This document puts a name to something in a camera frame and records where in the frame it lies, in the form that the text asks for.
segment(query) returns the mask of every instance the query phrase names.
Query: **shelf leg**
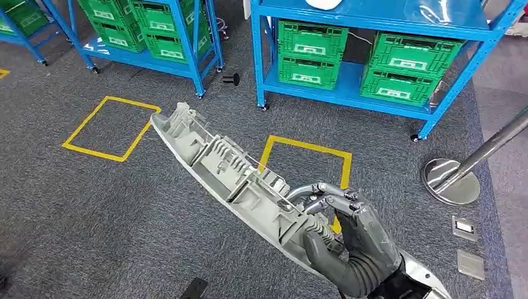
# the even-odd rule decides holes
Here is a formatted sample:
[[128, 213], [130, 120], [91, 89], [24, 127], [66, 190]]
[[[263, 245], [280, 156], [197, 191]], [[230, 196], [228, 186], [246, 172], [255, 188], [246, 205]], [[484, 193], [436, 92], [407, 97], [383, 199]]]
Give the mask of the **shelf leg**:
[[[55, 21], [57, 21], [57, 23], [59, 24], [59, 27], [64, 31], [64, 34], [66, 34], [68, 39], [70, 39], [70, 41], [72, 42], [73, 46], [75, 46], [75, 48], [77, 49], [77, 52], [79, 52], [79, 55], [84, 60], [84, 63], [86, 64], [88, 69], [93, 70], [93, 68], [95, 67], [95, 64], [93, 64], [89, 56], [83, 54], [82, 52], [83, 47], [79, 39], [77, 38], [77, 35], [73, 33], [73, 31], [70, 29], [70, 26], [68, 26], [68, 24], [64, 21], [64, 19], [62, 19], [62, 16], [58, 12], [55, 5], [51, 2], [51, 0], [42, 0], [42, 3], [44, 3], [46, 8], [49, 10], [51, 15], [55, 19]], [[68, 7], [68, 11], [73, 12], [73, 9]], [[74, 14], [70, 15], [70, 19], [73, 20], [72, 24], [74, 24], [75, 15]]]
[[469, 59], [466, 67], [460, 72], [458, 78], [453, 83], [449, 91], [446, 93], [444, 99], [440, 102], [439, 106], [433, 112], [432, 118], [425, 122], [425, 124], [418, 132], [418, 137], [420, 139], [426, 139], [427, 135], [434, 128], [436, 123], [444, 115], [447, 109], [451, 106], [453, 101], [456, 99], [458, 94], [464, 89], [468, 81], [471, 79], [473, 74], [477, 71], [481, 63], [486, 59], [486, 57], [491, 53], [493, 48], [497, 46], [501, 38], [504, 36], [504, 33], [509, 28], [510, 24], [515, 20], [517, 14], [521, 9], [526, 5], [524, 0], [513, 0], [507, 6], [506, 10], [498, 16], [490, 24], [493, 34], [490, 38], [484, 42], [479, 42], [476, 52]]
[[73, 0], [68, 0], [68, 12], [70, 13], [70, 25], [72, 26], [73, 34], [77, 35], [77, 27], [75, 25], [75, 11], [73, 11]]
[[205, 8], [205, 12], [209, 17], [209, 24], [211, 25], [215, 55], [218, 57], [218, 68], [221, 69], [224, 67], [224, 56], [222, 55], [222, 45], [220, 44], [218, 26], [216, 26], [216, 13], [214, 11], [213, 0], [205, 0]]
[[256, 11], [258, 0], [253, 0], [251, 4], [251, 32], [253, 37], [253, 61], [255, 63], [255, 86], [257, 88], [257, 106], [264, 107], [266, 99], [264, 97], [264, 71], [262, 63], [262, 28], [261, 21], [268, 22], [265, 17], [261, 17]]
[[185, 26], [184, 16], [181, 11], [181, 6], [178, 1], [170, 1], [169, 6], [171, 8], [172, 18], [174, 19], [174, 23], [176, 24], [177, 32], [180, 35], [187, 65], [189, 66], [189, 70], [191, 71], [191, 79], [194, 82], [196, 95], [198, 97], [201, 97], [205, 93], [204, 83], [202, 82], [202, 77], [200, 76], [200, 71], [198, 69], [198, 61], [193, 55], [191, 41], [189, 39], [189, 35], [187, 34], [187, 29]]
[[20, 39], [20, 41], [24, 44], [24, 46], [35, 56], [37, 59], [37, 62], [42, 64], [46, 61], [44, 56], [42, 56], [39, 52], [39, 50], [34, 47], [29, 39], [24, 35], [24, 33], [15, 25], [15, 23], [11, 20], [10, 17], [7, 16], [7, 14], [4, 12], [4, 10], [0, 7], [0, 19], [4, 19], [4, 22], [15, 32], [16, 36]]
[[431, 130], [451, 106], [458, 94], [462, 91], [462, 89], [464, 89], [475, 71], [477, 71], [482, 61], [484, 61], [496, 44], [496, 41], [486, 41], [479, 43], [476, 52], [473, 54], [472, 58], [470, 58], [466, 67], [460, 72], [458, 78], [446, 93], [444, 99], [442, 99], [439, 106], [433, 112], [432, 118], [426, 121], [422, 126], [420, 132], [418, 133], [418, 137], [420, 139], [427, 139], [427, 135], [429, 135]]

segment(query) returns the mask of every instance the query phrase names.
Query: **gray plastic part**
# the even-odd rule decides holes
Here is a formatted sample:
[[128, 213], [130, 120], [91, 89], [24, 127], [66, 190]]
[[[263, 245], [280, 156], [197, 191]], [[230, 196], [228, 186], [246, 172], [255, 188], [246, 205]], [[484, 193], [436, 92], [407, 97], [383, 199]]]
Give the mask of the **gray plastic part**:
[[458, 258], [458, 271], [462, 274], [472, 276], [474, 278], [484, 280], [484, 260], [464, 250], [456, 250]]
[[169, 118], [153, 114], [151, 124], [178, 162], [216, 200], [289, 259], [323, 277], [311, 268], [302, 237], [314, 231], [325, 243], [331, 242], [328, 219], [321, 213], [308, 215], [285, 199], [290, 187], [283, 178], [259, 167], [228, 137], [211, 133], [209, 124], [187, 103], [178, 103]]

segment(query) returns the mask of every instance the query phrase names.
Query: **crate handle hole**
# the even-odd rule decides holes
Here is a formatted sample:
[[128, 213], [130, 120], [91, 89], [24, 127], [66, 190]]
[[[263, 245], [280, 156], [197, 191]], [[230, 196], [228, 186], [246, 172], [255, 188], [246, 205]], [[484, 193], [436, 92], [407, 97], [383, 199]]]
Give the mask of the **crate handle hole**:
[[117, 30], [117, 27], [114, 26], [114, 25], [110, 25], [110, 24], [105, 24], [105, 23], [100, 23], [100, 25], [104, 28], [110, 28], [110, 29], [114, 29], [114, 30]]
[[320, 61], [313, 61], [313, 60], [306, 60], [306, 59], [296, 59], [295, 63], [304, 64], [304, 65], [312, 65], [314, 67], [320, 67], [321, 66], [321, 62]]
[[146, 3], [143, 3], [143, 7], [145, 9], [152, 9], [152, 10], [155, 10], [155, 11], [163, 11], [164, 8], [165, 8], [163, 5], [146, 4]]
[[177, 42], [177, 39], [174, 37], [168, 37], [168, 36], [154, 36], [157, 40], [166, 40], [168, 42]]
[[387, 78], [403, 80], [403, 81], [412, 81], [412, 82], [416, 82], [418, 80], [418, 78], [416, 78], [416, 77], [406, 76], [406, 75], [399, 75], [399, 74], [388, 74]]
[[299, 31], [317, 32], [322, 34], [326, 33], [326, 28], [322, 27], [299, 25], [297, 28], [299, 29]]
[[428, 47], [434, 49], [436, 42], [429, 42], [427, 40], [416, 40], [416, 39], [402, 39], [402, 45], [414, 45], [417, 47]]

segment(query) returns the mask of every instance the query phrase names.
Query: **blue metal shelf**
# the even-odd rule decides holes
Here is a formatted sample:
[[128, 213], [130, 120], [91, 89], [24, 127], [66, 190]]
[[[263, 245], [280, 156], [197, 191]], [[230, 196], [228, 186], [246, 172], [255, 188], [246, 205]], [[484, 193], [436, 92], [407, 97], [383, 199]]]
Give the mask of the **blue metal shelf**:
[[359, 95], [359, 84], [363, 72], [362, 64], [352, 62], [341, 63], [339, 77], [335, 90], [323, 90], [320, 88], [304, 87], [281, 83], [278, 80], [277, 63], [275, 62], [264, 79], [263, 88], [269, 92], [284, 93], [297, 97], [310, 98], [313, 100], [340, 104], [350, 107], [359, 107], [368, 110], [398, 114], [421, 120], [431, 118], [431, 112], [424, 107], [404, 105], [400, 103], [377, 100], [375, 98], [366, 98]]
[[[206, 51], [206, 53], [200, 58], [200, 62], [202, 62], [212, 52], [212, 48], [213, 47], [211, 46], [211, 48]], [[143, 50], [141, 53], [134, 53], [114, 47], [109, 47], [102, 41], [101, 38], [97, 36], [91, 38], [84, 45], [81, 52], [89, 56], [109, 59], [112, 61], [121, 62], [123, 64], [137, 65], [138, 67], [157, 70], [181, 77], [191, 76], [191, 69], [187, 64], [155, 59], [152, 57], [148, 49]], [[205, 69], [200, 73], [201, 77], [204, 77], [205, 74], [210, 71], [212, 66], [217, 63], [217, 61], [218, 57], [213, 58], [212, 61], [209, 62]]]
[[[35, 4], [31, 2], [27, 2], [29, 5], [35, 6]], [[45, 8], [47, 11], [42, 9], [40, 6], [38, 8], [46, 15], [49, 16], [51, 11], [48, 9], [48, 7], [45, 5]], [[35, 59], [40, 64], [46, 64], [45, 57], [40, 53], [39, 47], [48, 43], [50, 40], [54, 39], [57, 35], [60, 33], [64, 33], [63, 28], [60, 26], [60, 24], [57, 21], [50, 21], [48, 24], [42, 26], [35, 32], [33, 32], [30, 36], [25, 36], [24, 33], [15, 25], [15, 23], [11, 20], [11, 18], [4, 12], [4, 10], [0, 7], [0, 19], [3, 19], [4, 22], [13, 30], [13, 35], [11, 34], [0, 34], [0, 41], [2, 42], [8, 42], [10, 44], [17, 44], [22, 45], [26, 47], [32, 54], [35, 56]], [[44, 37], [43, 39], [40, 39], [40, 41], [34, 43], [34, 39], [38, 39], [38, 36], [46, 31], [48, 28], [52, 26], [57, 26], [58, 31], [55, 31], [53, 33], [50, 33], [48, 36]]]
[[490, 34], [479, 0], [343, 0], [330, 11], [304, 0], [262, 0], [258, 10], [263, 16], [428, 36], [485, 40]]
[[[488, 24], [479, 0], [342, 0], [337, 7], [329, 11], [313, 8], [304, 0], [252, 0], [257, 106], [266, 106], [265, 92], [276, 92], [418, 118], [424, 120], [418, 137], [426, 139], [526, 2], [527, 0], [511, 0], [506, 10]], [[267, 16], [271, 17], [271, 26], [268, 25]], [[277, 18], [467, 40], [461, 55], [465, 55], [468, 45], [475, 41], [478, 46], [444, 99], [436, 108], [429, 110], [427, 107], [413, 107], [359, 96], [363, 66], [349, 62], [341, 64], [335, 90], [280, 83], [275, 61]], [[271, 54], [271, 67], [268, 72], [265, 72], [263, 67], [263, 28], [269, 33], [266, 34]]]
[[[178, 75], [181, 77], [190, 78], [196, 88], [196, 95], [201, 98], [205, 93], [203, 78], [207, 73], [213, 68], [214, 65], [217, 66], [219, 70], [224, 67], [224, 58], [222, 57], [222, 48], [220, 46], [220, 37], [218, 35], [218, 28], [216, 25], [216, 15], [214, 11], [213, 0], [205, 0], [205, 14], [209, 19], [209, 24], [212, 24], [212, 46], [211, 48], [202, 56], [197, 57], [198, 48], [198, 25], [200, 22], [194, 22], [194, 27], [192, 30], [192, 36], [195, 38], [193, 42], [190, 42], [190, 36], [187, 33], [187, 29], [184, 26], [184, 20], [182, 17], [181, 6], [177, 0], [148, 0], [149, 2], [158, 2], [167, 4], [171, 8], [172, 18], [176, 25], [176, 29], [179, 33], [179, 37], [183, 46], [184, 55], [186, 58], [186, 64], [180, 64], [177, 62], [171, 62], [168, 60], [155, 59], [148, 52], [144, 50], [142, 53], [134, 53], [125, 50], [120, 50], [117, 48], [109, 47], [105, 45], [97, 36], [91, 38], [86, 44], [81, 44], [77, 37], [77, 30], [75, 27], [75, 13], [73, 10], [73, 0], [68, 0], [68, 12], [70, 14], [70, 24], [68, 25], [60, 16], [57, 8], [52, 3], [52, 0], [42, 0], [50, 13], [55, 17], [56, 21], [59, 23], [61, 28], [64, 30], [68, 38], [72, 41], [72, 44], [75, 46], [82, 59], [85, 61], [88, 69], [99, 73], [99, 70], [92, 62], [90, 57], [98, 57], [103, 59], [112, 60], [115, 62], [121, 62], [124, 64], [136, 65], [138, 67], [144, 67], [147, 69], [157, 70], [160, 72], [165, 72], [173, 75]], [[199, 1], [194, 1], [194, 19], [199, 20]], [[203, 70], [200, 70], [200, 66], [204, 63], [204, 60], [211, 57], [209, 62], [205, 65]]]

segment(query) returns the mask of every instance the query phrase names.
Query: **gray carpet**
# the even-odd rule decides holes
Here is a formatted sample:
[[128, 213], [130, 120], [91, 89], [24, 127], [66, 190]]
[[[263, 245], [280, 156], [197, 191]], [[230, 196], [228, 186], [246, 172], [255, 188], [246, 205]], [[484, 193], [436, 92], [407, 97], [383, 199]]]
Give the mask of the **gray carpet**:
[[[351, 152], [350, 185], [365, 190], [401, 248], [453, 298], [511, 297], [487, 166], [477, 170], [481, 198], [467, 207], [432, 199], [419, 180], [429, 159], [463, 159], [481, 142], [471, 85], [417, 144], [408, 137], [420, 122], [408, 118], [277, 94], [268, 95], [264, 113], [255, 108], [242, 6], [224, 0], [217, 11], [230, 25], [225, 72], [242, 82], [224, 85], [212, 74], [201, 101], [190, 80], [168, 74], [96, 60], [104, 72], [93, 75], [60, 42], [48, 48], [64, 52], [48, 68], [20, 47], [0, 45], [0, 67], [12, 71], [0, 80], [0, 257], [14, 266], [7, 298], [179, 298], [194, 277], [209, 282], [206, 298], [338, 297], [208, 195], [154, 130], [123, 163], [62, 148], [105, 95], [151, 103], [166, 115], [187, 101], [257, 159], [268, 135]], [[121, 154], [149, 112], [104, 106], [72, 143]], [[338, 184], [341, 173], [340, 158], [286, 145], [273, 147], [269, 166], [293, 186]], [[478, 244], [452, 235], [451, 215], [480, 223]], [[486, 281], [458, 273], [456, 249], [486, 259]]]

